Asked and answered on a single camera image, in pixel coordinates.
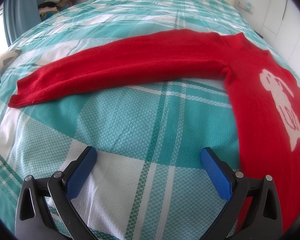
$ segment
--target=blue curtain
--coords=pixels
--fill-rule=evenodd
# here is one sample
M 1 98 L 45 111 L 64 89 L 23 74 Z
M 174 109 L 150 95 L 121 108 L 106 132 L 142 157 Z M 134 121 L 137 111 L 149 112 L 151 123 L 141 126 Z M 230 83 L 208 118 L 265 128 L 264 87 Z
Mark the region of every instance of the blue curtain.
M 3 2 L 3 24 L 8 46 L 27 30 L 41 22 L 38 5 L 44 1 L 5 0 Z

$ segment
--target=silver screw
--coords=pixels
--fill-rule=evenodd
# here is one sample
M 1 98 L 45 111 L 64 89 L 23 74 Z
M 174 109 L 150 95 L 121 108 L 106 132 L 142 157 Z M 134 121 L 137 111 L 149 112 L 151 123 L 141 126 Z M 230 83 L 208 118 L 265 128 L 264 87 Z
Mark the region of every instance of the silver screw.
M 27 175 L 27 176 L 25 177 L 25 181 L 29 181 L 29 180 L 31 180 L 31 178 L 32 178 L 31 175 Z
M 271 181 L 272 177 L 270 175 L 266 175 L 266 180 Z
M 56 171 L 54 174 L 53 174 L 53 177 L 55 178 L 60 178 L 62 175 L 62 171 Z
M 237 171 L 237 172 L 235 173 L 235 175 L 236 175 L 236 177 L 238 177 L 238 178 L 243 178 L 243 173 L 242 173 L 241 171 Z

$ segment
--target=teal and white bedspread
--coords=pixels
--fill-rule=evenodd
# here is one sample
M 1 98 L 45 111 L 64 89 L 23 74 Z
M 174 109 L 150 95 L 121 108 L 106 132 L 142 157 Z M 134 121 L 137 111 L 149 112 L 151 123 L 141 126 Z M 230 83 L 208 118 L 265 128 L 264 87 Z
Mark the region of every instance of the teal and white bedspread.
M 202 169 L 201 149 L 211 147 L 239 169 L 236 124 L 222 80 L 179 79 L 7 107 L 16 81 L 42 65 L 118 39 L 182 28 L 243 32 L 289 68 L 222 0 L 89 0 L 12 44 L 22 54 L 0 83 L 0 218 L 11 231 L 24 177 L 51 176 L 89 145 L 98 161 L 72 203 L 97 237 L 200 238 L 225 203 Z

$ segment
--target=cabinet door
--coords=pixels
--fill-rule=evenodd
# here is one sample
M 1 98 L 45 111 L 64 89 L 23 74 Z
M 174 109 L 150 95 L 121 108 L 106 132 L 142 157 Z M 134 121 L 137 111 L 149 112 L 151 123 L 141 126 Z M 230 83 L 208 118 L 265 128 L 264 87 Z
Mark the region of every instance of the cabinet door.
M 287 0 L 270 0 L 264 26 L 277 34 L 282 22 Z

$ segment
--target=white animal design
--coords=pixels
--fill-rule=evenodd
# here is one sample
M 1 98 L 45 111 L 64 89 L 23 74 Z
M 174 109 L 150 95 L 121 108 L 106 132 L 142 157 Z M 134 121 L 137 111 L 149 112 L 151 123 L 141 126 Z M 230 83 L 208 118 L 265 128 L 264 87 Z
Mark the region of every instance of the white animal design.
M 260 73 L 260 81 L 263 87 L 271 92 L 275 106 L 281 116 L 282 122 L 290 137 L 291 151 L 296 148 L 297 141 L 300 138 L 300 123 L 296 113 L 291 107 L 291 103 L 283 91 L 283 87 L 294 97 L 287 84 L 279 77 L 276 77 L 266 69 Z

